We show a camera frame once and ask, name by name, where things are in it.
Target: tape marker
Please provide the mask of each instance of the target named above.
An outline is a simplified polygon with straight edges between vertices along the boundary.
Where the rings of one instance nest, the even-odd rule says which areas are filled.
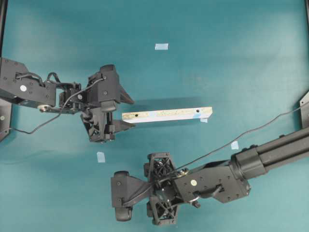
[[[169,44],[168,43],[156,43],[154,46],[155,50],[168,50],[169,49]]]
[[[104,152],[97,152],[98,163],[105,163],[105,155]]]
[[[237,141],[232,142],[231,148],[232,150],[238,150],[239,149],[238,142]]]

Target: screw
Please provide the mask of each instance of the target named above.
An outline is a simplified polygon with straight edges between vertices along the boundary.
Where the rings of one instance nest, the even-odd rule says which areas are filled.
[[[196,180],[191,180],[190,183],[191,183],[192,186],[196,186],[197,185],[197,181]]]
[[[20,88],[20,91],[22,92],[26,92],[27,90],[27,87],[25,85],[21,85],[19,88]]]

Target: teal background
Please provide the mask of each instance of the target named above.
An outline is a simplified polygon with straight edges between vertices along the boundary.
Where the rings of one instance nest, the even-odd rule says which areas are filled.
[[[155,43],[169,43],[155,51]],[[80,82],[115,64],[136,101],[122,112],[212,106],[198,120],[137,125],[106,144],[90,143],[78,115],[0,144],[0,231],[308,231],[309,161],[250,181],[247,198],[180,208],[178,224],[156,227],[146,200],[117,222],[110,177],[143,177],[152,152],[180,166],[296,107],[309,88],[303,0],[10,0],[3,56],[43,77]],[[31,130],[52,115],[14,106],[12,126]],[[300,129],[299,113],[239,139],[240,148]],[[106,163],[97,162],[104,152]],[[230,147],[196,165],[228,159]]]

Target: wire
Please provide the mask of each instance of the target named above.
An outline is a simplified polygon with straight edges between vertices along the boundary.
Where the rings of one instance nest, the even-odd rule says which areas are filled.
[[[174,169],[173,171],[167,173],[166,175],[172,174],[172,173],[174,173],[175,171],[177,171],[177,170],[179,170],[179,169],[182,169],[182,168],[184,168],[184,167],[186,167],[186,166],[189,166],[189,165],[191,165],[191,164],[193,164],[193,163],[195,163],[195,162],[197,162],[197,161],[199,161],[199,160],[201,160],[201,159],[203,159],[203,158],[205,158],[205,157],[211,155],[212,153],[215,153],[215,152],[217,152],[217,151],[219,151],[219,150],[221,150],[221,149],[223,149],[223,148],[229,146],[232,142],[236,141],[237,139],[239,139],[240,137],[244,136],[245,134],[248,134],[248,133],[251,133],[251,132],[254,132],[254,131],[258,131],[258,130],[260,130],[260,129],[266,127],[266,126],[268,126],[269,124],[273,123],[273,122],[276,121],[279,117],[284,116],[284,115],[288,115],[288,114],[291,114],[291,113],[293,113],[293,112],[295,112],[295,111],[297,111],[297,110],[300,110],[302,107],[306,106],[307,104],[309,104],[309,102],[307,102],[307,103],[305,103],[305,104],[299,106],[299,107],[296,108],[296,109],[293,109],[293,110],[291,110],[291,111],[288,111],[288,112],[279,114],[278,116],[276,116],[275,118],[273,118],[272,120],[270,120],[269,122],[265,123],[265,124],[262,125],[262,126],[259,126],[259,127],[253,128],[253,129],[251,129],[251,130],[245,131],[244,133],[240,134],[239,136],[237,136],[235,139],[233,139],[232,141],[228,142],[227,144],[225,144],[225,145],[223,145],[223,146],[221,146],[221,147],[219,147],[219,148],[217,148],[217,149],[215,149],[215,150],[213,150],[213,151],[207,153],[206,155],[203,155],[203,156],[201,156],[201,157],[199,157],[199,158],[197,158],[197,159],[195,159],[195,160],[193,160],[193,161],[191,161],[191,162],[189,162],[189,163],[186,163],[186,164],[184,164],[184,165],[182,165],[182,166],[180,166],[180,167]]]
[[[61,82],[60,82],[60,79],[59,79],[59,77],[58,77],[58,75],[57,75],[57,73],[55,73],[55,72],[50,72],[50,73],[48,74],[46,80],[47,80],[47,81],[50,81],[50,78],[51,78],[52,76],[55,78],[56,82],[61,83]]]
[[[65,103],[64,103],[63,106],[61,107],[61,109],[60,109],[60,111],[59,111],[59,113],[58,113],[57,116],[55,116],[55,117],[51,118],[50,120],[48,120],[48,121],[46,121],[46,122],[44,122],[44,123],[38,125],[38,126],[37,126],[36,128],[34,128],[32,131],[28,132],[28,131],[25,131],[25,130],[16,129],[16,128],[14,128],[14,127],[8,127],[8,128],[6,128],[6,129],[0,131],[0,134],[2,134],[2,133],[4,133],[4,132],[7,133],[7,131],[10,131],[10,130],[18,131],[18,132],[26,133],[26,134],[33,134],[34,132],[36,132],[36,131],[37,131],[38,129],[40,129],[41,127],[45,126],[46,124],[48,124],[48,123],[50,123],[51,121],[54,121],[56,118],[60,117],[60,115],[62,114],[62,111],[63,111],[64,107],[68,104],[69,100],[70,100],[72,97],[74,97],[74,96],[76,96],[76,95],[78,95],[78,94],[80,94],[80,93],[82,93],[82,92],[84,92],[84,91],[90,89],[90,88],[91,88],[92,86],[94,86],[97,82],[102,81],[102,80],[103,80],[103,79],[96,80],[94,83],[92,83],[92,84],[89,85],[88,87],[86,87],[86,88],[84,88],[84,89],[82,89],[82,90],[80,90],[80,91],[78,91],[78,92],[72,94],[72,95],[65,101]]]
[[[138,197],[140,197],[141,195],[143,195],[145,192],[147,192],[149,189],[151,189],[151,187],[154,185],[154,183],[152,183],[147,189],[145,189],[143,192],[137,194],[135,197],[131,198],[130,200],[124,202],[122,205],[124,207],[126,207],[128,204],[130,204],[132,201],[134,201],[135,199],[137,199]]]
[[[39,82],[40,82],[40,86],[44,86],[42,78],[39,75],[32,73],[32,72],[17,73],[15,78],[16,79],[23,79],[23,78],[29,77],[29,76],[38,78]]]

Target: light blue tape piece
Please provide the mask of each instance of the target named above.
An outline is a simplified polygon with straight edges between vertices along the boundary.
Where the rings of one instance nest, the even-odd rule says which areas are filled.
[[[168,43],[156,43],[154,46],[155,50],[168,50],[169,49],[169,44]]]
[[[195,114],[195,115],[193,115],[193,117],[192,118],[200,118],[201,117],[201,113],[198,113],[198,114]]]
[[[232,142],[231,148],[232,148],[232,150],[238,150],[239,149],[238,142],[237,141]]]
[[[105,155],[104,152],[97,152],[98,163],[105,163]]]
[[[200,121],[208,123],[208,118],[201,118]]]

